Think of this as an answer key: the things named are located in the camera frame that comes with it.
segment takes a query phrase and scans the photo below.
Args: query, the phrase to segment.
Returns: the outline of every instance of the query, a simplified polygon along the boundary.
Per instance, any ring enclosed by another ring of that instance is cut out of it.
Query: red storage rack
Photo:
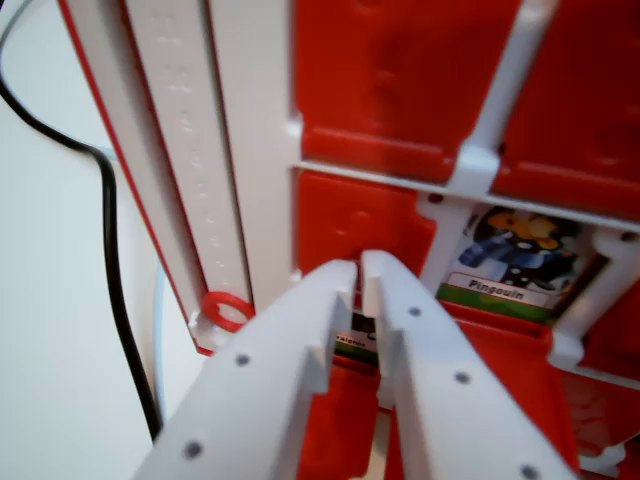
[[[493,191],[640,218],[640,4],[563,0],[504,135]]]
[[[518,0],[299,0],[303,153],[431,182],[451,175]]]

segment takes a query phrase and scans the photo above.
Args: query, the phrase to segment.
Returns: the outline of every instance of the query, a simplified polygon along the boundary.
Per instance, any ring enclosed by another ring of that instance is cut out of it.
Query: red ring
[[[256,315],[256,311],[250,303],[245,302],[235,295],[231,295],[227,292],[207,293],[202,299],[202,311],[207,317],[209,317],[209,320],[214,322],[220,328],[224,328],[231,333],[236,333],[245,324],[233,322],[220,315],[220,304],[235,308],[245,316],[247,321],[251,320]]]

